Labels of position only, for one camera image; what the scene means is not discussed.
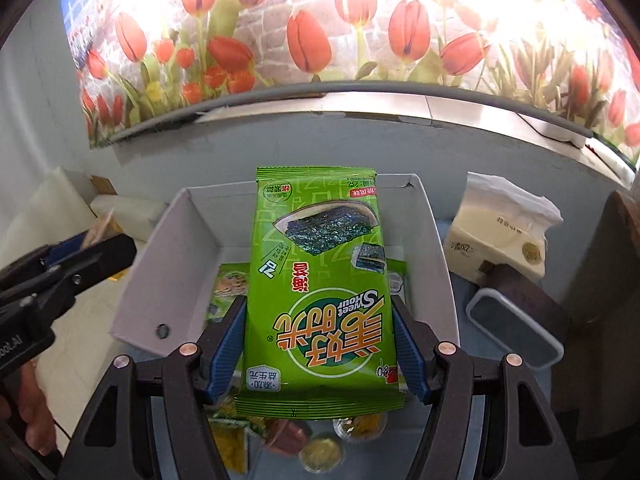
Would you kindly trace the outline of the person's left hand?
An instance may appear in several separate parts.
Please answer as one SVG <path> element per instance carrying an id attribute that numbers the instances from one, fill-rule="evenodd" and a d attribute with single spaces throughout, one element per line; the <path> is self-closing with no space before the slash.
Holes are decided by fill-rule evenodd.
<path id="1" fill-rule="evenodd" d="M 25 441 L 32 450 L 42 456 L 56 450 L 54 419 L 32 361 L 1 382 L 2 422 L 14 412 L 26 425 Z"/>

